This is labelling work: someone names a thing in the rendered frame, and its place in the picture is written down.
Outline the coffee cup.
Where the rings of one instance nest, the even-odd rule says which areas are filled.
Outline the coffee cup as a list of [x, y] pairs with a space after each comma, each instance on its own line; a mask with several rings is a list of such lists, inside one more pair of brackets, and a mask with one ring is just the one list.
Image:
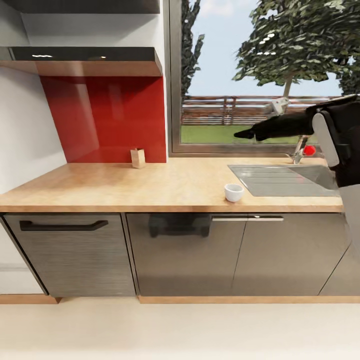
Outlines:
[[238, 202], [244, 194], [244, 187], [239, 184], [229, 183], [224, 187], [224, 193], [230, 202]]

